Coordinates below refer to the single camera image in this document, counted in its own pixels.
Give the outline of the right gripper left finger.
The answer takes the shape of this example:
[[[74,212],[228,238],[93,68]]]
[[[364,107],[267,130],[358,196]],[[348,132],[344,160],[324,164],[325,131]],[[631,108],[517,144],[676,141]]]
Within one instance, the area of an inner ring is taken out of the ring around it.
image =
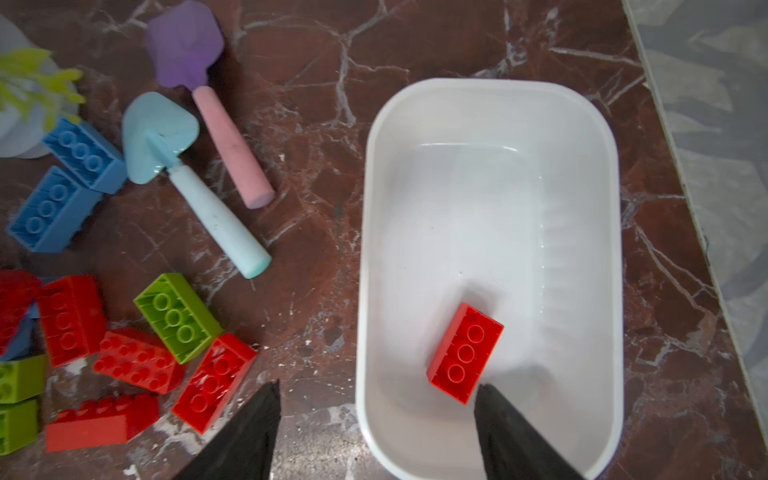
[[[281,420],[280,382],[265,383],[174,479],[269,479]]]

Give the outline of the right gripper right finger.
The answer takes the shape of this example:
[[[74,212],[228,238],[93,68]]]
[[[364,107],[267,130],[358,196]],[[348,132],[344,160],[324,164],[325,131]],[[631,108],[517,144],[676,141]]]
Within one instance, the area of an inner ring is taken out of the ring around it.
[[[474,418],[488,479],[583,479],[493,385],[478,387]]]

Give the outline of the red lego bottom brick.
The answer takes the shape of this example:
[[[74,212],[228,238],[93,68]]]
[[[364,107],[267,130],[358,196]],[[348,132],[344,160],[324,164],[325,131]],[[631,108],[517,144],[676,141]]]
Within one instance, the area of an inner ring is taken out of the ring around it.
[[[45,428],[45,450],[58,452],[127,443],[160,417],[151,393],[88,400],[63,410]]]

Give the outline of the red lego cluster brick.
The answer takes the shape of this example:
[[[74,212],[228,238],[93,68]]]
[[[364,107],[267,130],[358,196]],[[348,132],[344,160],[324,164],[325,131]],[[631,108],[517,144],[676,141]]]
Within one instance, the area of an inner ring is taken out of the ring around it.
[[[133,328],[105,333],[93,369],[160,395],[180,386],[186,372],[156,335]]]

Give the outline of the green lego pair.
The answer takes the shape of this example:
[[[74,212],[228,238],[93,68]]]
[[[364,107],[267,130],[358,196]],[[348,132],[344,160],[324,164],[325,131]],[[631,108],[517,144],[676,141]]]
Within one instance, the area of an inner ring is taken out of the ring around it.
[[[38,397],[45,388],[45,354],[1,363],[1,455],[9,455],[38,435]]]

